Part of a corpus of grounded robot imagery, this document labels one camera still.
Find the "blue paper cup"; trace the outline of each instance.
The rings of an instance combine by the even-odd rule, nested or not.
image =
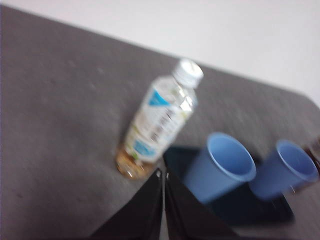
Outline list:
[[[315,182],[318,175],[315,164],[302,148],[279,140],[249,186],[258,198],[268,201],[290,188]]]
[[[217,132],[208,137],[207,146],[194,159],[183,183],[205,204],[255,175],[256,166],[246,148],[233,137]]]

